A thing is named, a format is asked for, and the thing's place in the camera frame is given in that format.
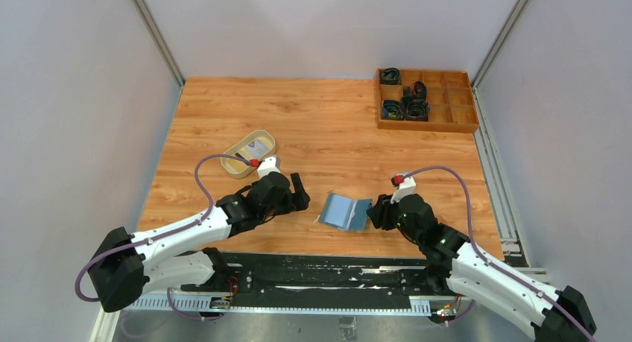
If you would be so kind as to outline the rolled blue belt lower left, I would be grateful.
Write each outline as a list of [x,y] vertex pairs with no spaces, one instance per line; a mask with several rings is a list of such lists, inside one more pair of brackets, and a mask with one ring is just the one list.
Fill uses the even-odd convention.
[[383,120],[401,121],[404,119],[404,114],[401,110],[401,104],[398,100],[383,100],[380,111],[381,119]]

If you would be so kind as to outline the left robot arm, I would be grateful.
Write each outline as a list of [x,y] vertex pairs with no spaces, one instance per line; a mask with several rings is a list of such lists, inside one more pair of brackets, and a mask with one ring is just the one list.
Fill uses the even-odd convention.
[[216,250],[193,248],[255,229],[267,219],[309,206],[298,173],[271,172],[211,209],[159,229],[107,233],[86,272],[105,312],[120,311],[143,294],[180,285],[202,285],[225,271]]

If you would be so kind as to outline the aluminium rail frame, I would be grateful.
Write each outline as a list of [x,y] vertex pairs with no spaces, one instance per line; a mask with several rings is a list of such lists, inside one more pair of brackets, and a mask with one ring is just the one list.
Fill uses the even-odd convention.
[[457,296],[422,260],[231,257],[211,282],[172,283],[142,295],[127,310],[432,316]]

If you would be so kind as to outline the cream oval tray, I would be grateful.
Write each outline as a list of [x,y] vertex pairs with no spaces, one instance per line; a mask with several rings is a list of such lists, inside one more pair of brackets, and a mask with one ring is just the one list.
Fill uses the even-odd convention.
[[263,160],[274,155],[276,151],[277,141],[268,131],[254,130],[225,152],[226,155],[236,156],[238,159],[221,158],[221,165],[232,178],[245,178],[256,169],[239,159]]

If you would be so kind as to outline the white printed card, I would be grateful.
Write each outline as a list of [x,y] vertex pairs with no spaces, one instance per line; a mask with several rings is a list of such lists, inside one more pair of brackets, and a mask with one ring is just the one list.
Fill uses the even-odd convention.
[[270,148],[261,139],[254,139],[246,145],[246,150],[251,156],[261,158],[268,154]]

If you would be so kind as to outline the rolled black belt lower centre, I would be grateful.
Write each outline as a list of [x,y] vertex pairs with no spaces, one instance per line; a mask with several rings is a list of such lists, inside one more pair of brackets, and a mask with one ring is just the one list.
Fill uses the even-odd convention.
[[406,121],[428,121],[430,105],[422,98],[404,97],[400,101],[400,110]]

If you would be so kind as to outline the blue card holder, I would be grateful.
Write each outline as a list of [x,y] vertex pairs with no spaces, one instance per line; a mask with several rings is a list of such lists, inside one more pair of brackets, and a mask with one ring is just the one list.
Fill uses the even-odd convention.
[[367,210],[373,206],[371,199],[352,199],[329,193],[318,222],[341,231],[362,231],[368,221]]

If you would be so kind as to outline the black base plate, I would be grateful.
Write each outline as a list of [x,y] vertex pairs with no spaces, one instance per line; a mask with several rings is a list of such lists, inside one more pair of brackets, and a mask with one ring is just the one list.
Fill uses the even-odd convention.
[[228,270],[178,292],[226,295],[235,307],[386,310],[410,307],[412,297],[450,303],[456,294],[425,259],[229,253]]

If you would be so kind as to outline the gold card with black stripe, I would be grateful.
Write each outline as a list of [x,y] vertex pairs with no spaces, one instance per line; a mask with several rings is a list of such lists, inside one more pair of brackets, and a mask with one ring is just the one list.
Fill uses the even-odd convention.
[[245,171],[250,168],[250,159],[239,152],[232,153],[233,158],[227,159],[227,165],[234,171]]

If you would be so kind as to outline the rolled dark belt centre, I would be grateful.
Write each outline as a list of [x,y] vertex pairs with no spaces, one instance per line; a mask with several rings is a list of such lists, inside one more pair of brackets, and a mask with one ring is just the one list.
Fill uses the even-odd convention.
[[428,89],[427,86],[422,81],[415,81],[411,85],[403,87],[403,96],[404,97],[413,97],[419,98],[421,100],[427,99]]

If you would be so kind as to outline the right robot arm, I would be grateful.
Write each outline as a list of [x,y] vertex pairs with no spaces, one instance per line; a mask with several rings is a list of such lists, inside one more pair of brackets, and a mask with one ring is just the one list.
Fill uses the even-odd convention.
[[594,341],[597,326],[584,295],[526,276],[462,232],[442,224],[418,194],[392,202],[382,194],[367,216],[377,229],[397,229],[426,257],[439,286],[505,318],[533,341]]

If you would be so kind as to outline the rolled dark belt top left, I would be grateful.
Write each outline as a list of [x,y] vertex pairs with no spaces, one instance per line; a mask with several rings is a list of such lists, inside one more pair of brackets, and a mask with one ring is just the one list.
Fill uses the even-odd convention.
[[379,71],[379,81],[382,85],[400,85],[400,70],[394,67],[381,69]]

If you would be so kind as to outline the wooden compartment box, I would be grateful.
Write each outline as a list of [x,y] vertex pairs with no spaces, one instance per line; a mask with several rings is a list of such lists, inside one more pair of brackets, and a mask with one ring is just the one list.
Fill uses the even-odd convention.
[[[379,68],[374,77],[376,126],[385,130],[419,130],[442,133],[475,133],[480,127],[473,89],[467,72],[435,69],[399,69],[400,85],[382,85]],[[382,101],[401,101],[403,87],[415,81],[427,86],[426,102],[430,105],[428,121],[401,121],[381,119]]]

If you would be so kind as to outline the rolled dark belt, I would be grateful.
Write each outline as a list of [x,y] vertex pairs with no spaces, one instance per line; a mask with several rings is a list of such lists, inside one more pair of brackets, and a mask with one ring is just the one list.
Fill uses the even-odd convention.
[[413,97],[419,98],[421,100],[427,99],[428,89],[427,86],[422,81],[415,81],[411,85],[403,87],[403,96],[404,97]]
[[400,85],[400,70],[394,67],[381,69],[379,71],[379,81],[382,85]]

